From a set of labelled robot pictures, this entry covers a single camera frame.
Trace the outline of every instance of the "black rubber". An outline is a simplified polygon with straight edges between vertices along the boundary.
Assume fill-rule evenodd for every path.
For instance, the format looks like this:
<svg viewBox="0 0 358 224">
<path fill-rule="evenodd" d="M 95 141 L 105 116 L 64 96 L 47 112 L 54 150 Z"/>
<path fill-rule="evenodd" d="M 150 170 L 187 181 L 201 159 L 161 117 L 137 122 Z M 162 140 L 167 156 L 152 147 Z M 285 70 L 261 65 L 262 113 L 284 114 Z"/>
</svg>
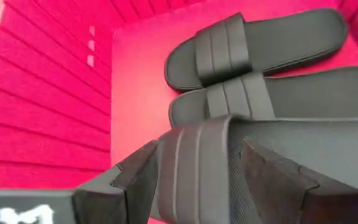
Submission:
<svg viewBox="0 0 358 224">
<path fill-rule="evenodd" d="M 358 121 L 221 116 L 156 150 L 151 216 L 167 223 L 358 223 Z"/>
<path fill-rule="evenodd" d="M 295 77 L 241 77 L 184 93 L 169 108 L 172 127 L 225 114 L 252 120 L 358 118 L 358 67 Z"/>
<path fill-rule="evenodd" d="M 233 17 L 239 15 L 199 31 L 171 52 L 165 63 L 165 79 L 170 87 L 195 90 L 250 70 L 270 75 L 309 65 L 337 52 L 347 38 L 346 23 L 334 9 L 243 22 L 241 30 Z"/>
</svg>

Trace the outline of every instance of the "black slide sandal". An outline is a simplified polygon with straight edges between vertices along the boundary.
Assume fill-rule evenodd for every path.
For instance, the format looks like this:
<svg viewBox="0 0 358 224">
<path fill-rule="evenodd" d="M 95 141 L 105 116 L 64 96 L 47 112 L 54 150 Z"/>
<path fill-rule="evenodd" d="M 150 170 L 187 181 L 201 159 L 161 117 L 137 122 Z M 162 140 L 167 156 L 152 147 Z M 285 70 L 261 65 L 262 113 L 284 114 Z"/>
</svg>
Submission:
<svg viewBox="0 0 358 224">
<path fill-rule="evenodd" d="M 225 114 L 265 121 L 358 118 L 358 67 L 277 78 L 248 73 L 184 93 L 169 108 L 172 127 Z"/>
<path fill-rule="evenodd" d="M 173 89 L 188 91 L 251 71 L 289 70 L 328 58 L 346 37 L 346 23 L 334 9 L 255 22 L 244 22 L 237 13 L 173 50 L 165 79 Z"/>
<path fill-rule="evenodd" d="M 176 128 L 156 149 L 151 217 L 167 223 L 358 223 L 358 121 Z"/>
</svg>

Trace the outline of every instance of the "slide sandal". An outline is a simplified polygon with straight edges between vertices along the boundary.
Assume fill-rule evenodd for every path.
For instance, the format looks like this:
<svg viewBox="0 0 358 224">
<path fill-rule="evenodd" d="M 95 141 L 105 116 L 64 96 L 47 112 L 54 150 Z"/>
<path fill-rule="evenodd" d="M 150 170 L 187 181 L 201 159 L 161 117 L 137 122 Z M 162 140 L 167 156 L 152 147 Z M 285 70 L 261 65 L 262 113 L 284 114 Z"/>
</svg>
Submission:
<svg viewBox="0 0 358 224">
<path fill-rule="evenodd" d="M 169 108 L 172 127 L 224 114 L 264 121 L 358 118 L 358 67 L 295 77 L 247 73 L 184 93 Z"/>
<path fill-rule="evenodd" d="M 175 128 L 155 151 L 151 217 L 166 223 L 358 223 L 358 121 Z"/>
<path fill-rule="evenodd" d="M 173 89 L 188 91 L 251 71 L 289 70 L 328 58 L 346 37 L 346 23 L 334 9 L 255 22 L 245 22 L 237 13 L 173 50 L 165 62 L 165 79 Z"/>
</svg>

